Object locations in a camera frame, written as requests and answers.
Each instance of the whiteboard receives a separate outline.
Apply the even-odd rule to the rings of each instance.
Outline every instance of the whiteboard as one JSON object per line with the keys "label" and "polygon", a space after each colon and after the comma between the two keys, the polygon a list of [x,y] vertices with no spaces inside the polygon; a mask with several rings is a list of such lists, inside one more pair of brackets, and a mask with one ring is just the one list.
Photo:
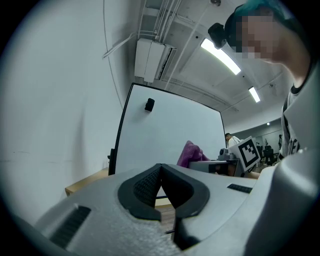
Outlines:
{"label": "whiteboard", "polygon": [[[148,169],[155,164],[176,165],[187,141],[198,145],[212,160],[226,147],[219,111],[139,84],[132,85],[128,97],[115,148],[115,174]],[[145,110],[148,98],[155,101],[152,112]]]}

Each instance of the purple cloth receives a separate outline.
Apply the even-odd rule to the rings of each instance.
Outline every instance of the purple cloth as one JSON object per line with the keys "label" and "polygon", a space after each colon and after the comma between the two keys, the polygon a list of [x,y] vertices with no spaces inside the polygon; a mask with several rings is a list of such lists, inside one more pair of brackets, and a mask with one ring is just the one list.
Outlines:
{"label": "purple cloth", "polygon": [[186,142],[182,153],[179,157],[178,166],[188,168],[189,162],[209,161],[210,159],[204,155],[204,152],[190,140]]}

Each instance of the fluorescent light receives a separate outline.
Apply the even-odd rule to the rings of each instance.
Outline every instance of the fluorescent light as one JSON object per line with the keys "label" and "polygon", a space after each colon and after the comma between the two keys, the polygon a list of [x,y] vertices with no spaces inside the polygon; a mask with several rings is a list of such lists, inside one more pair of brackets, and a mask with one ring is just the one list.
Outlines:
{"label": "fluorescent light", "polygon": [[209,39],[204,39],[201,47],[207,50],[212,55],[216,56],[220,61],[222,61],[235,75],[237,75],[241,69],[237,64],[221,49],[216,49],[213,42]]}
{"label": "fluorescent light", "polygon": [[249,88],[249,92],[251,93],[251,95],[254,98],[255,102],[259,102],[260,101],[258,93],[256,92],[256,89],[253,86],[251,88]]}

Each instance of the white jacket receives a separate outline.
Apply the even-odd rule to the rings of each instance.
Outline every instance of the white jacket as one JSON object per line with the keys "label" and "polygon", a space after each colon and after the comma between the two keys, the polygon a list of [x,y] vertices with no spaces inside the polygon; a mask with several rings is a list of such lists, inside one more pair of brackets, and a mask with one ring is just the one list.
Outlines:
{"label": "white jacket", "polygon": [[230,148],[230,147],[232,147],[242,141],[243,141],[243,139],[239,139],[236,136],[232,136],[232,138],[228,140],[228,145],[229,145],[228,148]]}

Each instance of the air conditioner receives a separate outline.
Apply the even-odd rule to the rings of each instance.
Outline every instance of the air conditioner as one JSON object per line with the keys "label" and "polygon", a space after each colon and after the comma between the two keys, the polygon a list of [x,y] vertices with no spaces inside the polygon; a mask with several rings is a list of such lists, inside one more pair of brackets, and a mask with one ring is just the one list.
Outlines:
{"label": "air conditioner", "polygon": [[176,52],[177,48],[171,45],[140,38],[135,52],[134,75],[149,83],[163,79]]}

